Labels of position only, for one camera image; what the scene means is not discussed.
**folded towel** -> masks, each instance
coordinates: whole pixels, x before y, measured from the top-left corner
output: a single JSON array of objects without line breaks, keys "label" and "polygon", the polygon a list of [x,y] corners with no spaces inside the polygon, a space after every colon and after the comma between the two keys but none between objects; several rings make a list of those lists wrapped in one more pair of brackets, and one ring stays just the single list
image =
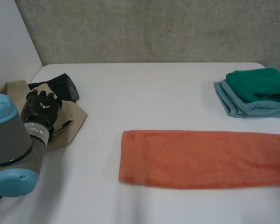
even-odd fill
[{"label": "folded towel", "polygon": [[280,135],[125,131],[119,180],[176,189],[280,184]]},{"label": "folded towel", "polygon": [[280,72],[276,69],[235,71],[226,75],[229,86],[243,99],[280,102]]},{"label": "folded towel", "polygon": [[229,116],[241,117],[280,117],[280,102],[271,99],[256,102],[247,102],[239,97],[226,81],[214,83],[226,113]]}]

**table surface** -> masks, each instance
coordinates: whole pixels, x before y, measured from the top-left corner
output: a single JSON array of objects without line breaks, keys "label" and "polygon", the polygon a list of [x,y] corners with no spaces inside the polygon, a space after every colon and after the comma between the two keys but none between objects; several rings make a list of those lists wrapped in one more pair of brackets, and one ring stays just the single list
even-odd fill
[{"label": "table surface", "polygon": [[0,224],[280,224],[280,186],[174,190],[118,181],[124,130],[280,134],[280,119],[228,117],[213,82],[257,63],[53,64],[67,73],[88,118],[72,144],[48,151],[35,190],[0,201]]}]

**stack of towels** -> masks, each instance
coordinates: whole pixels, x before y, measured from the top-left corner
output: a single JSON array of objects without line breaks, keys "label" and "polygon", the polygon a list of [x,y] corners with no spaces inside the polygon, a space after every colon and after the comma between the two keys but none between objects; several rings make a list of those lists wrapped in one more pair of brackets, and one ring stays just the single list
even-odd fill
[{"label": "stack of towels", "polygon": [[235,71],[214,86],[229,116],[280,117],[280,72],[276,69]]}]

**tan fabric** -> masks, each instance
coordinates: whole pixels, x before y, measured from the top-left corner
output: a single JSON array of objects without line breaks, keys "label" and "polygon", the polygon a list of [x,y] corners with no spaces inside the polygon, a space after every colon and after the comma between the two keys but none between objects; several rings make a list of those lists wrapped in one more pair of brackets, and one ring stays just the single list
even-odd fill
[{"label": "tan fabric", "polygon": [[[44,90],[48,93],[53,92],[47,84],[42,84],[35,88],[38,92]],[[25,80],[8,82],[0,87],[0,93],[8,95],[17,106],[19,114],[26,103],[26,95],[30,92],[28,84]],[[77,104],[71,101],[62,101],[62,109],[58,114],[58,119],[54,124],[54,128],[60,127],[68,120],[73,120],[64,131],[54,136],[53,140],[48,144],[47,149],[55,149],[68,146],[75,138],[77,132],[87,118],[85,113]]]}]

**white wall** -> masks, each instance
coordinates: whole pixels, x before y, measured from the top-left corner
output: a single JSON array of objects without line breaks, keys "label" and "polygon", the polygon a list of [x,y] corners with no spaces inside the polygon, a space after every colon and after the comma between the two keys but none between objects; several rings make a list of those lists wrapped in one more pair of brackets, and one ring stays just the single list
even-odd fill
[{"label": "white wall", "polygon": [[19,79],[30,82],[41,68],[14,0],[0,0],[0,85]]}]

